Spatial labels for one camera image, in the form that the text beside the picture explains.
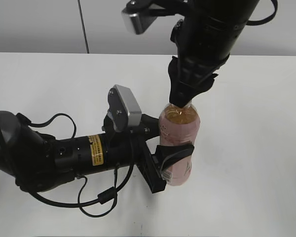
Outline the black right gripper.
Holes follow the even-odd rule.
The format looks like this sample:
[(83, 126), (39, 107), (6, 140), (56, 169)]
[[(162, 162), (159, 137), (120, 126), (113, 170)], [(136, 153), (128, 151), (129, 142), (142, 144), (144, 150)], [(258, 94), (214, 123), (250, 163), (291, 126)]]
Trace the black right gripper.
[(212, 88), (248, 20), (244, 14), (193, 14), (178, 22), (171, 34), (177, 55), (168, 65), (171, 104), (182, 108)]

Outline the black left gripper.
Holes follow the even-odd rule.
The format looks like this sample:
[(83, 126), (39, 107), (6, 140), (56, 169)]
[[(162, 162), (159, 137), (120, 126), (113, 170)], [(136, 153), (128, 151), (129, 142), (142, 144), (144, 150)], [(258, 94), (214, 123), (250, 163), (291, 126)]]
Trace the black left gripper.
[(161, 172), (194, 151), (192, 144), (158, 145), (154, 157), (146, 141), (158, 137), (159, 119), (142, 114), (137, 127), (116, 132), (109, 117), (104, 119), (104, 133), (51, 141), (55, 163), (55, 186), (73, 181), (79, 175), (89, 175), (115, 167), (136, 165), (152, 193), (165, 190)]

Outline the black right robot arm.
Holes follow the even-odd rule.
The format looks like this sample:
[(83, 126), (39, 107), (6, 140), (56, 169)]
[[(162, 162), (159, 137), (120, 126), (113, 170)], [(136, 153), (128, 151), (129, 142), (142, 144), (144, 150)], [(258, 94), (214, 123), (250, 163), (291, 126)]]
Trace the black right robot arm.
[(208, 91), (215, 73), (252, 15), (256, 0), (190, 0), (190, 13), (177, 22), (170, 40), (177, 47), (168, 66), (171, 82), (169, 102), (184, 107)]

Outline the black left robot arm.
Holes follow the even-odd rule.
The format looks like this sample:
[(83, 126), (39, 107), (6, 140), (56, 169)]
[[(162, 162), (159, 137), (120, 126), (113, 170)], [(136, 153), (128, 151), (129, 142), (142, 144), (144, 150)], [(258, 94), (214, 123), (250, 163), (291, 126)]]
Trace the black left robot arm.
[(103, 133), (58, 140), (33, 131), (23, 115), (0, 111), (0, 129), (17, 170), (35, 192), (45, 192), (82, 175), (136, 165), (152, 193), (166, 187), (162, 172), (192, 154), (194, 146), (157, 146), (147, 140), (159, 135), (158, 120), (142, 115), (138, 126), (116, 132), (105, 117)]

